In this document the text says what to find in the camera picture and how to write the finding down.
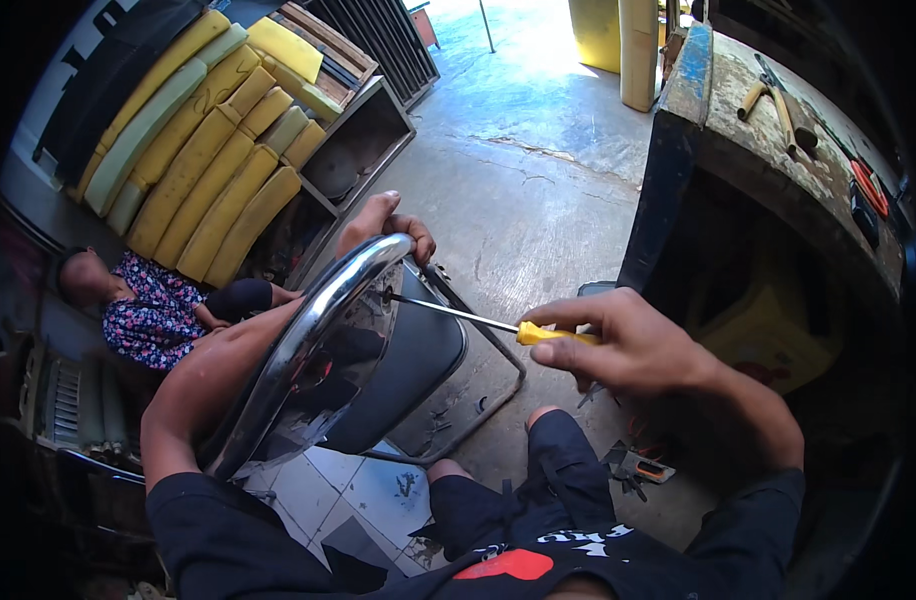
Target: cracked concrete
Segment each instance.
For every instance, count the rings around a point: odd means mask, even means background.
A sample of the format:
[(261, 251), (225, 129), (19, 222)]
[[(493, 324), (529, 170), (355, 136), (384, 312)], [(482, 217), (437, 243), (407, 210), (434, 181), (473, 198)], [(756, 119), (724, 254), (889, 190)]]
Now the cracked concrete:
[[(490, 0), (486, 9), (495, 54), (476, 2), (427, 7), (441, 79), (413, 107), (416, 138), (372, 190), (398, 190), (399, 211), (427, 223), (438, 241), (435, 258), (465, 301), (514, 323), (584, 282), (617, 278), (653, 115), (621, 104), (618, 76), (577, 62), (566, 2)], [(499, 335), (529, 373), (518, 395), (452, 456), (479, 481), (496, 490), (506, 477), (524, 481), (524, 421), (538, 406), (558, 404), (574, 415), (599, 456), (622, 437), (626, 416), (614, 402), (600, 398), (578, 411), (571, 375), (536, 366), (512, 335)], [(477, 416), (478, 399), (512, 384), (508, 361), (473, 328), (468, 338), (462, 366), (392, 432), (409, 454), (440, 448)], [(630, 526), (683, 547), (713, 506), (684, 489), (681, 477), (650, 486), (647, 505), (616, 497), (615, 506)]]

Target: knee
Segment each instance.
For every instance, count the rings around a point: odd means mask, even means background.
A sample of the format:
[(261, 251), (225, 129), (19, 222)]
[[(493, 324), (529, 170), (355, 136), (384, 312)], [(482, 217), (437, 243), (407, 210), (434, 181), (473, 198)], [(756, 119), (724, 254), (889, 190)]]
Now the knee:
[(560, 410), (563, 410), (563, 409), (560, 406), (555, 406), (554, 404), (538, 407), (534, 411), (532, 411), (531, 414), (528, 415), (528, 420), (525, 421), (525, 427), (528, 429), (528, 431), (531, 431), (531, 428), (532, 426), (534, 426), (535, 421), (541, 418), (542, 415), (546, 413), (550, 413), (551, 411), (560, 411)]
[(432, 484), (445, 475), (461, 475), (462, 477), (472, 479), (471, 475), (469, 475), (457, 462), (452, 461), (450, 458), (442, 458), (440, 461), (432, 464), (431, 468), (428, 469), (428, 483)]

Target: metal chair leg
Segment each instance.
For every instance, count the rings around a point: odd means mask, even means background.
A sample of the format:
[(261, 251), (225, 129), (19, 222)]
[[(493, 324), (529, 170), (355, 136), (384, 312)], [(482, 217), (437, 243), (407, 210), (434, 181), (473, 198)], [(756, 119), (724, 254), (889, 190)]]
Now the metal chair leg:
[[(454, 306), (454, 308), (463, 312), (476, 314), (464, 302), (464, 300), (461, 299), (458, 293), (455, 292), (454, 288), (451, 287), (451, 284), (448, 283), (443, 276), (441, 276), (440, 270), (432, 265), (428, 265), (422, 270), (422, 272), (428, 283), (430, 283), (433, 288), (438, 290), (440, 294), (446, 297), (451, 305)], [(494, 413), (498, 412), (498, 409), (500, 409), (509, 400), (511, 400), (518, 392), (518, 390), (521, 389), (521, 385), (524, 383), (524, 378), (528, 375), (528, 370), (525, 368), (524, 364), (522, 364), (521, 361), (518, 360), (514, 354), (512, 354), (511, 350), (505, 346), (504, 342), (499, 340), (498, 337), (494, 335), (494, 331), (492, 331), (489, 327), (480, 323), (477, 324), (475, 322), (471, 323), (471, 325), (473, 325), (476, 330), (480, 331), (481, 334), (485, 336), (485, 339), (487, 339), (488, 342), (491, 342), (491, 345), (494, 346), (502, 356), (507, 358), (508, 362), (510, 362), (515, 369), (517, 369), (518, 375), (517, 378), (514, 379), (514, 383), (512, 383), (511, 386), (504, 390), (498, 398), (492, 402), (489, 402), (485, 411), (481, 414), (478, 414), (475, 420), (473, 420), (471, 424), (464, 429), (464, 431), (455, 436), (455, 438), (452, 438), (451, 441), (445, 445), (445, 447), (435, 452), (431, 456), (400, 456), (397, 454), (389, 454), (388, 452), (381, 452), (374, 449), (364, 452), (364, 456), (381, 459), (383, 461), (393, 461), (396, 463), (400, 462), (408, 465), (414, 464), (421, 467), (432, 465), (440, 461), (440, 459), (446, 457), (448, 454), (454, 452), (459, 445), (461, 445), (468, 437), (470, 437), (471, 434), (473, 434), (478, 429), (478, 427), (484, 425), (485, 421), (491, 418)]]

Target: chair backrest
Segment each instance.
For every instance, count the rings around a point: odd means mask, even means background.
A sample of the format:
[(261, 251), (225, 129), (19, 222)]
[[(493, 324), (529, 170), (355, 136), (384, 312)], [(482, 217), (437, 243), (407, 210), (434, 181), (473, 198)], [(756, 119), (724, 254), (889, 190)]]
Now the chair backrest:
[(305, 290), (301, 308), (269, 348), (237, 402), (198, 453), (218, 479), (247, 477), (320, 442), (384, 356), (396, 315), (387, 288), (401, 289), (411, 237), (357, 246)]

